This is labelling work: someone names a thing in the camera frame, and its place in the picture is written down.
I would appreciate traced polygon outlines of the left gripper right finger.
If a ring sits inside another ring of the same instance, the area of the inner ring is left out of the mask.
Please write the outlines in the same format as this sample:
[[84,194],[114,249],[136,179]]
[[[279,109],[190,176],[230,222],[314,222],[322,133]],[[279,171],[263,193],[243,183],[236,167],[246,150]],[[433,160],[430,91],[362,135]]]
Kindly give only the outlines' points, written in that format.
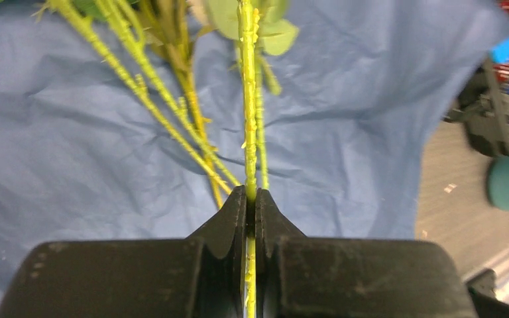
[[304,235],[260,189],[258,317],[475,317],[455,264],[423,240]]

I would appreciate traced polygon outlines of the pale pink double rose stem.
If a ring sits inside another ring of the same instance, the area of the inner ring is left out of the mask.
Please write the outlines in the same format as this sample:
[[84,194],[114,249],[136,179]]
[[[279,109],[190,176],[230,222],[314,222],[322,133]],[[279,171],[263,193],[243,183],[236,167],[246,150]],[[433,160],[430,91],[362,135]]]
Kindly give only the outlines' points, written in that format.
[[269,187],[269,173],[268,173],[268,159],[266,151],[266,135],[265,135],[265,121],[264,121],[264,97],[263,87],[265,83],[269,92],[273,95],[280,95],[282,93],[282,86],[279,84],[272,68],[266,58],[261,53],[255,54],[255,71],[256,71],[256,92],[258,94],[256,104],[256,125],[257,125],[257,149],[260,158],[260,178],[261,187],[268,189]]

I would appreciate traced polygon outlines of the dark blue wrapping paper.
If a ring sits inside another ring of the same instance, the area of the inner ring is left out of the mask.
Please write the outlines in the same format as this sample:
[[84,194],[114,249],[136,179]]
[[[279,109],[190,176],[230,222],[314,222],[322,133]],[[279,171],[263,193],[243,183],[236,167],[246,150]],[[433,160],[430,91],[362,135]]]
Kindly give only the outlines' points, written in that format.
[[[185,237],[216,211],[204,171],[70,25],[0,4],[0,300],[50,240]],[[292,1],[268,58],[270,192],[313,237],[410,239],[424,145],[490,49],[494,1]]]

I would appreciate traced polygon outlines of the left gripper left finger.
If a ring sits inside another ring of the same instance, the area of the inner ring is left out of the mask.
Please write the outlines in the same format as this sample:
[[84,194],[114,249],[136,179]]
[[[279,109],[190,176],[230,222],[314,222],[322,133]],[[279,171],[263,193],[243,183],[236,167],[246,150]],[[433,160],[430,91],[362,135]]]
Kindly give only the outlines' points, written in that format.
[[239,186],[186,238],[42,243],[0,317],[242,317],[246,214]]

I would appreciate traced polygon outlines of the peach rose bud stem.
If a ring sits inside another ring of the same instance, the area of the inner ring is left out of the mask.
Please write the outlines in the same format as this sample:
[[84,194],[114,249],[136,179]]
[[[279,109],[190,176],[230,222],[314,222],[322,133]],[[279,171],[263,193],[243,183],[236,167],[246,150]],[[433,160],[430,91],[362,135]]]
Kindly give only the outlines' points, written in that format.
[[[231,193],[231,186],[238,185],[237,179],[218,159],[208,141],[205,142],[199,137],[194,125],[188,119],[186,99],[173,98],[154,70],[145,53],[144,30],[138,22],[137,14],[127,1],[43,1],[38,4],[38,11],[34,13],[34,16],[41,19],[45,11],[60,14],[91,45],[103,62],[134,93],[151,115],[168,131],[169,135],[206,172],[214,191],[221,189],[226,193]],[[139,66],[139,73],[130,73],[110,47],[95,32],[93,29],[95,18],[92,15],[93,11],[101,13],[107,26]],[[149,85],[153,85],[159,92],[169,110],[192,138],[191,141],[187,141],[152,101],[148,92]]]

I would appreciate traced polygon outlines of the brown rose stem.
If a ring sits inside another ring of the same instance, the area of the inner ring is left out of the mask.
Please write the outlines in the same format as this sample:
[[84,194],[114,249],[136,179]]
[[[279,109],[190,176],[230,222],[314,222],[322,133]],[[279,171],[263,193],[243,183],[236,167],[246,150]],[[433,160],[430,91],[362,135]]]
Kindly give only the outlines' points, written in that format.
[[151,50],[168,62],[186,99],[186,113],[199,137],[207,142],[206,119],[201,113],[192,70],[194,43],[188,30],[187,1],[138,2],[139,17]]

